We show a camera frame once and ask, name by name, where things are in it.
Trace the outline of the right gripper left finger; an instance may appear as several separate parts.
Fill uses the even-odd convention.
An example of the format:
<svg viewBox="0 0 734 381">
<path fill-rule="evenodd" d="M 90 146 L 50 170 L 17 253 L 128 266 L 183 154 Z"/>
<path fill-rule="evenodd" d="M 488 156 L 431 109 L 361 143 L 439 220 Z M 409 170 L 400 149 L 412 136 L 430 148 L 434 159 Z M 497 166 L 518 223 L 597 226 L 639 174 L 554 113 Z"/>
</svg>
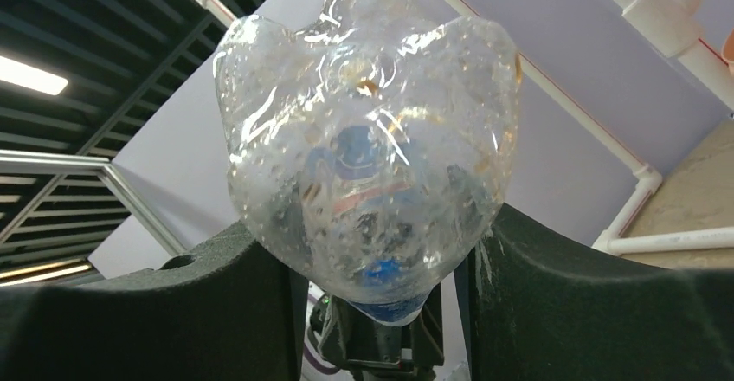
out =
<svg viewBox="0 0 734 381">
<path fill-rule="evenodd" d="M 4 380 L 297 380 L 302 303 L 235 223 L 159 269 L 1 291 Z"/>
</svg>

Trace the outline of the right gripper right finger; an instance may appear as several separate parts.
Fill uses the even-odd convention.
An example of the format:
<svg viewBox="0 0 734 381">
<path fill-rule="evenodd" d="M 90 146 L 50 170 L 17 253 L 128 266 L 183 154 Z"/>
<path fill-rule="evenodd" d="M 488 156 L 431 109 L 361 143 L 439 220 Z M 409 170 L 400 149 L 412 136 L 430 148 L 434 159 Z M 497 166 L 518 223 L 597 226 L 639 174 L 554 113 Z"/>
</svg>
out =
<svg viewBox="0 0 734 381">
<path fill-rule="evenodd" d="M 605 254 L 510 205 L 455 271 L 474 380 L 730 380 L 733 273 Z"/>
</svg>

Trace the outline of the large Pepsi bottle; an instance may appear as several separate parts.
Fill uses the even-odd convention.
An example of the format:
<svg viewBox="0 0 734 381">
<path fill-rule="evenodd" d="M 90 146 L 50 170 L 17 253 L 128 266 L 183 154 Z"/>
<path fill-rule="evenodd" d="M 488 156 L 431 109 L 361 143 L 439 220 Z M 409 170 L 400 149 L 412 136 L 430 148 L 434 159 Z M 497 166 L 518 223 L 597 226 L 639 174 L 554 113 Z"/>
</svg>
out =
<svg viewBox="0 0 734 381">
<path fill-rule="evenodd" d="M 324 0 L 303 29 L 234 21 L 213 69 L 246 228 L 374 321 L 414 320 L 505 201 L 522 71 L 504 28 Z"/>
</svg>

